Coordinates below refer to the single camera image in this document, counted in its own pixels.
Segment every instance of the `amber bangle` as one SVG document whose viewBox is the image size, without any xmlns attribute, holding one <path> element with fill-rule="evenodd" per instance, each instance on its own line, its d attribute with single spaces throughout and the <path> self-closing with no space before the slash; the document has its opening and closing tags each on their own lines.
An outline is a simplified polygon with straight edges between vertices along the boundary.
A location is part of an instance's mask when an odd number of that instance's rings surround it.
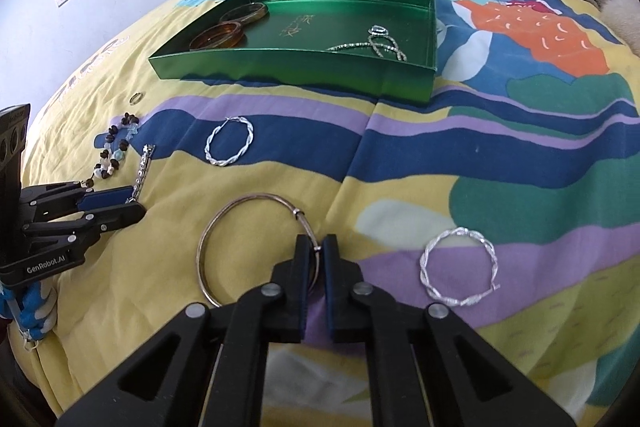
<svg viewBox="0 0 640 427">
<path fill-rule="evenodd" d="M 232 48 L 242 38 L 244 32 L 238 22 L 225 22 L 204 30 L 189 44 L 190 51 Z"/>
<path fill-rule="evenodd" d="M 268 12 L 269 9 L 266 4 L 261 2 L 252 2 L 251 4 L 243 4 L 238 8 L 229 10 L 220 17 L 220 22 L 238 22 L 242 26 L 247 26 L 252 22 L 262 19 Z"/>
</svg>

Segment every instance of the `bedsheet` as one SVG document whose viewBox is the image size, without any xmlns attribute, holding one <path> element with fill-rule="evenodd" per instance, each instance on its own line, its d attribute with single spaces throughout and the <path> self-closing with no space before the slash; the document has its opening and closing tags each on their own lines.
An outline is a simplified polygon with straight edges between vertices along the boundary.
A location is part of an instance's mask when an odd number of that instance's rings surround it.
<svg viewBox="0 0 640 427">
<path fill-rule="evenodd" d="M 431 302 L 418 270 L 428 240 L 455 226 L 482 232 L 500 289 L 456 311 L 593 426 L 640 356 L 640 58 L 581 0 L 436 0 L 427 107 L 264 79 L 159 80 L 148 56 L 220 1 L 150 12 L 82 65 L 30 130 L 30 185 L 88 177 L 124 112 L 140 117 L 139 132 L 95 188 L 132 184 L 143 145 L 156 145 L 145 218 L 58 277 L 59 322 L 36 353 L 14 343 L 54 411 L 204 301 L 194 268 L 202 230 L 227 201 L 262 191 L 302 208 L 319 237 L 337 233 L 366 280 L 421 307 Z M 212 166 L 206 138 L 237 115 L 254 124 L 254 142 L 234 165 Z M 242 124 L 227 125 L 212 155 L 232 155 L 245 138 Z M 290 257 L 297 225 L 275 206 L 244 204 L 211 235 L 207 276 L 223 302 Z M 485 288 L 490 264 L 458 238 L 430 270 L 463 297 Z M 322 306 L 315 295 L 304 344 L 270 349 L 263 425 L 370 425 L 366 365 L 332 349 Z"/>
</svg>

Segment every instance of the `blue and white glove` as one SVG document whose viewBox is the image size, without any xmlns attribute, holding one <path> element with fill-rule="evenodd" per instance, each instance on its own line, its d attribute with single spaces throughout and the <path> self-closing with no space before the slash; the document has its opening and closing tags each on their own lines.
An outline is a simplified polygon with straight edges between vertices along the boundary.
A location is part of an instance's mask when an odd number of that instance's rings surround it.
<svg viewBox="0 0 640 427">
<path fill-rule="evenodd" d="M 15 293 L 0 284 L 0 317 L 14 320 L 7 301 L 15 299 Z M 58 292 L 51 279 L 35 282 L 22 297 L 22 311 L 18 325 L 28 341 L 41 341 L 58 321 Z"/>
</svg>

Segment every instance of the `green box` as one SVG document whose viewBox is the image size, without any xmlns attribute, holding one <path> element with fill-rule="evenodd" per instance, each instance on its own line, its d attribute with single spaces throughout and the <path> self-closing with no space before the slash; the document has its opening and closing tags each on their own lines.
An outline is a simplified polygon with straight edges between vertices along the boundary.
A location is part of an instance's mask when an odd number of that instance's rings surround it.
<svg viewBox="0 0 640 427">
<path fill-rule="evenodd" d="M 236 47 L 189 51 L 191 40 L 227 11 L 252 2 L 265 3 L 269 13 L 244 28 Z M 434 0 L 225 0 L 149 62 L 160 78 L 245 78 L 426 105 L 436 70 L 435 24 Z M 407 61 L 387 51 L 380 58 L 372 48 L 326 51 L 366 42 L 373 25 L 388 29 Z"/>
</svg>

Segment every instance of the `silver screw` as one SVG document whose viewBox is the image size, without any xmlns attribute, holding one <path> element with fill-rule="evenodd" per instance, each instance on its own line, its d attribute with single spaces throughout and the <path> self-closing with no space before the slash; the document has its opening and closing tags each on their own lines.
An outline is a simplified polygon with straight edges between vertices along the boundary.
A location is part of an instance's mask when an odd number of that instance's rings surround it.
<svg viewBox="0 0 640 427">
<path fill-rule="evenodd" d="M 447 308 L 444 304 L 435 303 L 429 306 L 428 308 L 429 314 L 434 319 L 443 319 L 447 315 L 449 315 L 449 308 Z"/>
<path fill-rule="evenodd" d="M 190 319 L 197 319 L 199 317 L 202 317 L 206 310 L 207 309 L 202 304 L 200 304 L 199 302 L 194 302 L 193 304 L 189 304 L 187 306 L 187 309 L 185 309 L 184 313 Z"/>
<path fill-rule="evenodd" d="M 260 292 L 265 297 L 275 297 L 277 295 L 280 295 L 280 292 L 282 292 L 282 288 L 279 284 L 268 282 L 267 284 L 263 285 L 262 288 L 260 288 Z"/>
<path fill-rule="evenodd" d="M 365 281 L 356 282 L 353 285 L 353 292 L 356 295 L 371 295 L 373 293 L 373 286 Z"/>
</svg>

